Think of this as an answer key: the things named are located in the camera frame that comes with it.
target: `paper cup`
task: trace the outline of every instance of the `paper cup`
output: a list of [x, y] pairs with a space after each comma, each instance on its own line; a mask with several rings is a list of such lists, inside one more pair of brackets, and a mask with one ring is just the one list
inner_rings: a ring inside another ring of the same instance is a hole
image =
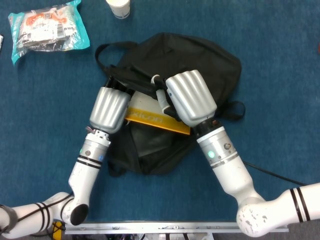
[[130, 14], [130, 0], [106, 0], [114, 16], [118, 19], [125, 19]]

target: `blue carpet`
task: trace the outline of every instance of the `blue carpet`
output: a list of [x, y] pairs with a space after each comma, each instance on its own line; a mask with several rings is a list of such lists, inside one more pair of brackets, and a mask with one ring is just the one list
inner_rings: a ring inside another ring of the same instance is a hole
[[[207, 38], [241, 60], [233, 98], [245, 103], [246, 115], [223, 123], [243, 160], [308, 184], [320, 182], [319, 1], [132, 0], [129, 18], [119, 20], [104, 0], [83, 0], [79, 12], [90, 48], [30, 52], [14, 67], [9, 13], [62, 3], [0, 2], [1, 204], [25, 205], [70, 191], [68, 178], [105, 82], [95, 49], [159, 32]], [[104, 61], [116, 64], [119, 57]], [[295, 187], [249, 171], [266, 200]], [[90, 204], [88, 221], [235, 221], [237, 210], [198, 148], [163, 176], [112, 178], [105, 164]]]

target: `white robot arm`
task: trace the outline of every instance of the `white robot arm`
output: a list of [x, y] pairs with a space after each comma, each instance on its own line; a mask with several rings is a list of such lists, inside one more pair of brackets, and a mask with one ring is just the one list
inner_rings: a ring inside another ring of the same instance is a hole
[[89, 133], [69, 177], [73, 194], [59, 192], [44, 202], [13, 208], [0, 205], [0, 233], [4, 237], [14, 239], [43, 231], [54, 219], [72, 225], [86, 219], [91, 190], [111, 143], [108, 136], [120, 129], [130, 98], [126, 92], [100, 88], [90, 116], [93, 129], [87, 128]]
[[213, 119], [217, 105], [197, 70], [170, 77], [165, 85], [179, 117], [196, 133], [223, 190], [236, 199], [236, 221], [243, 233], [260, 237], [283, 225], [320, 218], [320, 183], [286, 190], [273, 201], [256, 192], [225, 128]]
[[[178, 116], [196, 133], [222, 188], [236, 198], [236, 220], [245, 234], [259, 237], [282, 225], [320, 218], [320, 183], [287, 190], [273, 201], [264, 201], [255, 191], [224, 127], [213, 119], [217, 105], [197, 70], [170, 77], [165, 85]], [[0, 233], [4, 237], [13, 239], [45, 230], [53, 219], [72, 225], [85, 220], [91, 190], [110, 145], [108, 136], [120, 129], [130, 98], [123, 91], [100, 89], [90, 116], [93, 129], [88, 128], [69, 178], [73, 195], [60, 192], [44, 202], [14, 208], [0, 205]]]

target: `black backpack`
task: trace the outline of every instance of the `black backpack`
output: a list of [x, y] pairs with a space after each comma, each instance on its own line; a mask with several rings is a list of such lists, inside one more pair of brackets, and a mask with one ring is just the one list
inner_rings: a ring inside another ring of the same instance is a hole
[[[117, 66], [106, 66], [99, 60], [109, 46], [127, 49]], [[207, 39], [158, 33], [140, 44], [125, 41], [100, 45], [95, 59], [108, 77], [108, 87], [139, 91], [154, 99], [157, 88], [150, 83], [154, 75], [166, 79], [198, 70], [218, 106], [215, 117], [239, 120], [245, 114], [241, 102], [228, 102], [241, 74], [239, 59]], [[193, 133], [185, 135], [132, 121], [125, 122], [110, 140], [107, 158], [112, 176], [126, 170], [166, 174], [197, 144]]]

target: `snack bag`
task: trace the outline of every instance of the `snack bag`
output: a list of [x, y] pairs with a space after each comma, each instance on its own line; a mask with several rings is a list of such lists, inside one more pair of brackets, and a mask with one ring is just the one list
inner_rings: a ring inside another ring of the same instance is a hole
[[8, 16], [13, 40], [12, 62], [28, 51], [85, 49], [90, 41], [77, 10], [81, 0]]

